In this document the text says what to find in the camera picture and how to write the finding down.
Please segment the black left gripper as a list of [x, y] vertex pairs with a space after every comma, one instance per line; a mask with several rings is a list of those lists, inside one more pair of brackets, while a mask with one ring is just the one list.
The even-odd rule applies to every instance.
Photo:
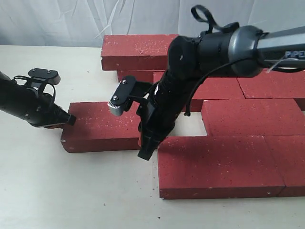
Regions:
[[0, 110], [33, 127], [63, 129], [64, 124], [74, 125], [76, 117], [55, 104], [54, 86], [30, 76], [11, 79], [0, 73]]

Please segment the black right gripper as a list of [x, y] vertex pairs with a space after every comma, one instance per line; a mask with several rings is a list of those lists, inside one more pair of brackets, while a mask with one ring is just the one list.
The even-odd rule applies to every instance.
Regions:
[[141, 148], [138, 157], [149, 160], [175, 126], [191, 93], [191, 75], [164, 72], [149, 92], [148, 102], [140, 112]]

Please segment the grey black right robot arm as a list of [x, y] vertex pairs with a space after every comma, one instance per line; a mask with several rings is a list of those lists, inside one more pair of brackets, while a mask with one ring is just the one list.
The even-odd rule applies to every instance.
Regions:
[[305, 68], [305, 29], [297, 27], [264, 32], [248, 25], [235, 31], [190, 38], [178, 36], [167, 51], [167, 68], [137, 114], [140, 151], [149, 160], [168, 136], [182, 110], [189, 115], [190, 101], [208, 77], [252, 78], [264, 68]]

